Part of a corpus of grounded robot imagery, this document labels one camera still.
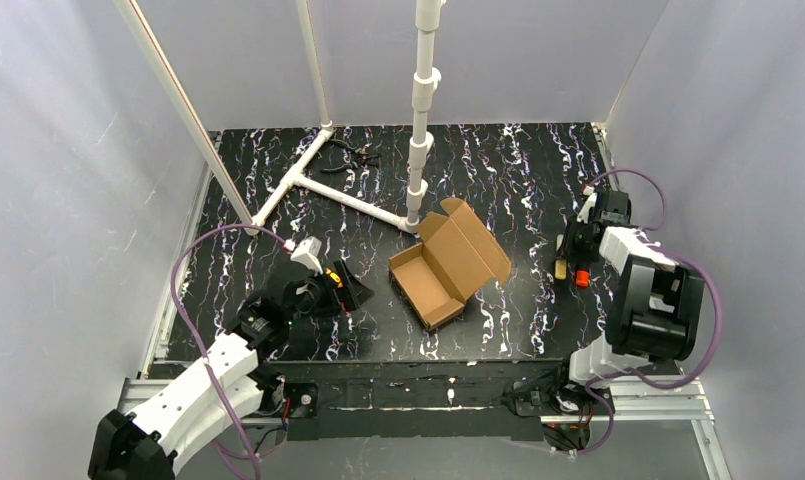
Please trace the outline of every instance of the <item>open cardboard box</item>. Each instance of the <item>open cardboard box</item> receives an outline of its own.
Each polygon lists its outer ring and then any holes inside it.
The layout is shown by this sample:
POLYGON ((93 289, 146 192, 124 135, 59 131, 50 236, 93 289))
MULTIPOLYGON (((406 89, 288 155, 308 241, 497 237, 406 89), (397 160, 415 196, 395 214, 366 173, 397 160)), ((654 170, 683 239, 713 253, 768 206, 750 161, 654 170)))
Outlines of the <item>open cardboard box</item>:
POLYGON ((465 201, 440 205, 449 216, 429 213, 417 228, 423 243, 390 258, 391 275, 428 330, 461 313, 488 280, 504 283, 511 272, 505 251, 465 201))

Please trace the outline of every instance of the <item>gray floor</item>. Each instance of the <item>gray floor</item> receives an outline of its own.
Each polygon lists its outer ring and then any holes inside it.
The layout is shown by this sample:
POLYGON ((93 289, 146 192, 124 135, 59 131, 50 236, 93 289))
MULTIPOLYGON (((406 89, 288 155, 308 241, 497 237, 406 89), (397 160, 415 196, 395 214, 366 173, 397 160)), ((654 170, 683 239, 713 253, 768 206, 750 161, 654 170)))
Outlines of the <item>gray floor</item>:
MULTIPOLYGON (((594 422, 596 435, 603 422, 594 422)), ((257 432, 251 433, 257 438, 257 432)), ((239 450, 229 430, 222 442, 239 450)), ((289 442, 262 463, 266 480, 310 479, 708 479, 691 423, 619 422, 600 450, 572 461, 504 438, 345 438, 289 442)), ((245 465, 246 471, 251 467, 245 465)), ((178 480, 234 478, 213 449, 178 480)))

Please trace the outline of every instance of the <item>box lid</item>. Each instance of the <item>box lid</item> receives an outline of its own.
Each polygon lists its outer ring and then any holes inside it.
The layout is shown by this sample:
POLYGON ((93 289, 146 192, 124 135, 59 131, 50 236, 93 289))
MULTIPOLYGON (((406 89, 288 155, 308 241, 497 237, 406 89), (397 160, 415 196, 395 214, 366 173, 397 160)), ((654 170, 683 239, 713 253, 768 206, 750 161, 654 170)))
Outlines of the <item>box lid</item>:
POLYGON ((504 283, 511 261, 473 209, 460 198, 444 199, 440 206, 449 216, 429 213, 417 233, 460 295, 457 300, 470 298, 492 277, 504 283))

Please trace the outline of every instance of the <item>black marble tabletop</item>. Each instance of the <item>black marble tabletop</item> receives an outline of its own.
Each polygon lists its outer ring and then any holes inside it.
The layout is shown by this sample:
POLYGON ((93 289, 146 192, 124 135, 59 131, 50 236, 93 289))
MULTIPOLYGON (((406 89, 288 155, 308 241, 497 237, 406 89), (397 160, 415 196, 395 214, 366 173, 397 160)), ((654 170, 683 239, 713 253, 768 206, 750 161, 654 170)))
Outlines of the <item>black marble tabletop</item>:
MULTIPOLYGON (((343 258, 375 291, 360 310, 334 319, 294 324, 290 342, 273 354, 281 360, 479 360, 559 358, 600 334, 616 274, 591 269, 591 285, 578 289, 555 282, 555 238, 566 217, 581 205, 581 187, 599 174, 602 162, 589 124, 431 126, 435 137, 424 178, 429 190, 422 212, 440 210, 446 197, 466 200, 493 232, 513 265, 504 285, 490 281, 463 314, 427 332, 392 286, 387 260, 417 239, 395 227, 295 188, 266 226, 296 241, 312 235, 323 242, 320 260, 343 258)), ((228 130, 220 153, 244 196, 257 212, 287 168, 310 144, 313 129, 228 130)), ((349 153, 324 147, 308 175, 391 212, 405 214, 409 127, 351 127, 337 138, 355 146, 381 148, 379 166, 334 175, 321 168, 340 165, 349 153)), ((237 216, 212 180, 199 233, 234 223, 237 216)), ((248 292, 260 286, 273 265, 288 262, 274 242, 243 231, 223 234, 192 256, 182 299, 204 339, 213 340, 248 292)), ((168 358, 198 356, 189 332, 176 319, 168 358)))

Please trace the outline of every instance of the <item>marble surface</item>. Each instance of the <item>marble surface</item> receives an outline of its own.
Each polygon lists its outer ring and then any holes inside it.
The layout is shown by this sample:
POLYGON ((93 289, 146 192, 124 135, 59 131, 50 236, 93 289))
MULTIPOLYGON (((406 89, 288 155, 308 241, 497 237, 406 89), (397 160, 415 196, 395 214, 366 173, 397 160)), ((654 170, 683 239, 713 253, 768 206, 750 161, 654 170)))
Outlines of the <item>marble surface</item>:
MULTIPOLYGON (((293 325, 290 342, 273 359, 423 360, 528 359, 569 355, 596 338, 616 286, 613 269, 595 265, 591 286, 555 282, 555 238, 581 204, 581 186, 603 169, 589 124, 431 126, 434 148, 425 167, 429 192, 423 211, 439 201, 465 199, 494 233, 513 262, 504 285, 490 281, 463 314, 426 332, 391 285, 387 260, 416 243, 409 234, 302 189, 291 190, 267 226, 285 238, 321 239, 321 261, 343 258, 376 295, 352 314, 293 325)), ((220 153, 251 212, 257 212, 287 168, 313 138, 312 129, 228 130, 220 153)), ((404 214, 409 127, 352 127, 338 138, 380 147, 378 168, 326 175, 348 153, 324 147, 310 176, 322 183, 404 214)), ((237 221, 212 181, 199 232, 237 221)), ((271 266, 287 262, 273 242, 242 231, 221 235, 193 255, 182 299, 206 341, 236 311, 271 266)), ((168 358, 197 357, 180 319, 168 358)))

